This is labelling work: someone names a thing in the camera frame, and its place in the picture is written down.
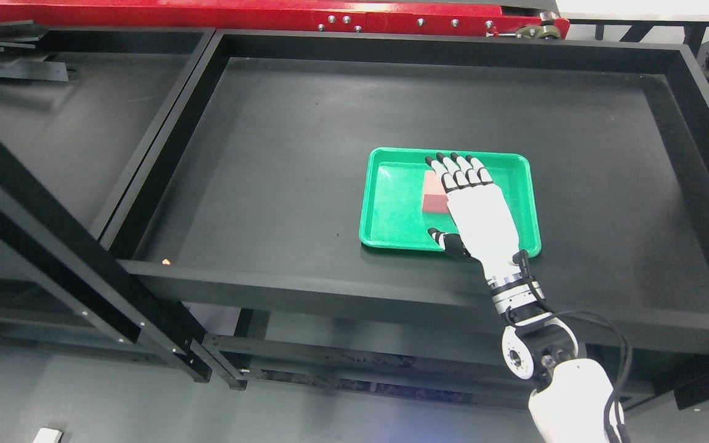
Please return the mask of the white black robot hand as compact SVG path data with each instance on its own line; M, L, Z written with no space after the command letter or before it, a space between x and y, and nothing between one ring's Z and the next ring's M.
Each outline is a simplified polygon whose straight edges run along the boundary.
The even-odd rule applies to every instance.
M457 228L456 233L430 228L428 235L448 255L478 261L491 288L517 281L518 231L503 191L484 163L458 153L436 153L425 162L443 186Z

